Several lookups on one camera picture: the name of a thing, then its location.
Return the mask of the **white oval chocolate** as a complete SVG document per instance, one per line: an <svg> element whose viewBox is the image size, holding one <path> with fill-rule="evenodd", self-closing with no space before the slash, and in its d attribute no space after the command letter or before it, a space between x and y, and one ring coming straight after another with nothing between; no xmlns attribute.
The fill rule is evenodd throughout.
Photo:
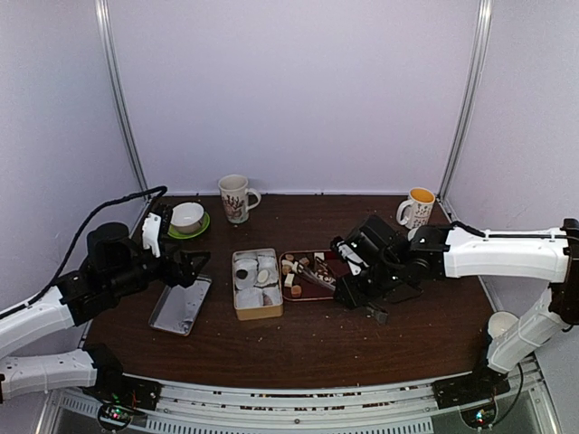
<svg viewBox="0 0 579 434"><path fill-rule="evenodd" d="M266 269L261 270L257 277L260 283L266 282L268 278L269 278L269 271Z"/></svg>

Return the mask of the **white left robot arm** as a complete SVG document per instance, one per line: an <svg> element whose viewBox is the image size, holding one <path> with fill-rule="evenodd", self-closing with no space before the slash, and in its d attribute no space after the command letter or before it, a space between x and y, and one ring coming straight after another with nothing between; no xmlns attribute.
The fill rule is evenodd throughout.
<svg viewBox="0 0 579 434"><path fill-rule="evenodd" d="M79 269L57 277L31 299L1 313L1 399L79 387L98 400L129 407L149 388L129 379L104 344L68 353L16 357L14 352L47 335L83 326L119 305L123 297L159 281L173 288L195 283L208 251L167 250L158 239L138 246L120 222L102 224L87 236Z"/></svg>

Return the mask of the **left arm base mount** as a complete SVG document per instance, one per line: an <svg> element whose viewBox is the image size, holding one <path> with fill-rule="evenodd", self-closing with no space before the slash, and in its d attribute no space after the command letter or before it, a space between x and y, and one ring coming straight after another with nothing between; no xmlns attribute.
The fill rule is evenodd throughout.
<svg viewBox="0 0 579 434"><path fill-rule="evenodd" d="M112 385L81 387L84 394L106 404L131 410L155 410L160 398L162 384L150 380L122 376Z"/></svg>

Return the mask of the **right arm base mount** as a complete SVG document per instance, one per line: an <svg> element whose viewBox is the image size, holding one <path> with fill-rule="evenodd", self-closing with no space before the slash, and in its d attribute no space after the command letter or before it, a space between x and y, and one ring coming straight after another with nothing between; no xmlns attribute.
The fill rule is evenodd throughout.
<svg viewBox="0 0 579 434"><path fill-rule="evenodd" d="M508 380L486 383L467 376L439 380L432 384L435 400L440 410L465 406L478 401L488 401L510 391Z"/></svg>

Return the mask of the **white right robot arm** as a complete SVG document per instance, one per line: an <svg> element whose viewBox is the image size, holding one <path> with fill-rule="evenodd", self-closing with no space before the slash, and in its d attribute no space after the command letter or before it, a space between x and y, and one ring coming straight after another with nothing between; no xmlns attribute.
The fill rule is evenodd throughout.
<svg viewBox="0 0 579 434"><path fill-rule="evenodd" d="M521 316L496 312L488 321L483 365L464 379L470 398L484 398L498 376L578 324L578 221L539 231L478 230L463 222L427 224L407 234L370 215L330 248L348 265L335 298L350 309L367 307L399 287L476 277L531 283L544 290Z"/></svg>

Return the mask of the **metal tongs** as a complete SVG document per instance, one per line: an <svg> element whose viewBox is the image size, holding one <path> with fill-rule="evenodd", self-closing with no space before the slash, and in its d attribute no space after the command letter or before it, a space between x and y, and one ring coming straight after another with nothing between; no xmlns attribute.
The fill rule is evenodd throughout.
<svg viewBox="0 0 579 434"><path fill-rule="evenodd" d="M293 286L300 285L302 287L300 297L293 297L290 293L291 288L286 288L290 293L289 298L294 301L323 301L332 298L349 310L364 308L378 324L386 324L387 311L359 292L352 276L344 275L335 278L328 269L321 267L320 270L322 271L321 274L300 261L294 262L291 266L289 264L283 265L282 274L285 278L288 274L293 274Z"/></svg>

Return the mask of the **white cup near arm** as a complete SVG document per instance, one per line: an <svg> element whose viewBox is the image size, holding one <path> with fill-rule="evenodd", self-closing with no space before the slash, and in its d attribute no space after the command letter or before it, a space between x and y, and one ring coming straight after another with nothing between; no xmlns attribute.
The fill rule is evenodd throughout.
<svg viewBox="0 0 579 434"><path fill-rule="evenodd" d="M497 339L515 325L518 317L508 311L498 311L493 313L486 325L486 330L491 340Z"/></svg>

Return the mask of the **beige tin box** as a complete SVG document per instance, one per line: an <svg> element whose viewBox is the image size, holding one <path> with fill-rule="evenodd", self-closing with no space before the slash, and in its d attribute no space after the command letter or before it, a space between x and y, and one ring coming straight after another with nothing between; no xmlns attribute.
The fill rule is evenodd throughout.
<svg viewBox="0 0 579 434"><path fill-rule="evenodd" d="M239 269L248 271L238 278ZM266 282L257 279L261 270L269 271ZM284 313L280 284L280 266L273 248L238 250L232 255L233 307L239 321L281 317Z"/></svg>

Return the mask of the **gold ridged chocolate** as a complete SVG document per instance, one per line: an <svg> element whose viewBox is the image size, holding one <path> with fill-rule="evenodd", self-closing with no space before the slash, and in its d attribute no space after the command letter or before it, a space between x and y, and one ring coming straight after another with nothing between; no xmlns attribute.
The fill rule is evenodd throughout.
<svg viewBox="0 0 579 434"><path fill-rule="evenodd" d="M302 294L302 287L300 285L294 285L291 287L290 293L293 297L300 297Z"/></svg>

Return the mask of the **bear print tin lid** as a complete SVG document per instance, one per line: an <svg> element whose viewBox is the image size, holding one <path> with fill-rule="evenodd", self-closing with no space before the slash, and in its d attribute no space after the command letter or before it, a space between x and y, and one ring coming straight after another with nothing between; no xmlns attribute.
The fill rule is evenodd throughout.
<svg viewBox="0 0 579 434"><path fill-rule="evenodd" d="M189 336L212 283L209 276L201 275L187 288L166 286L151 313L148 325L157 331Z"/></svg>

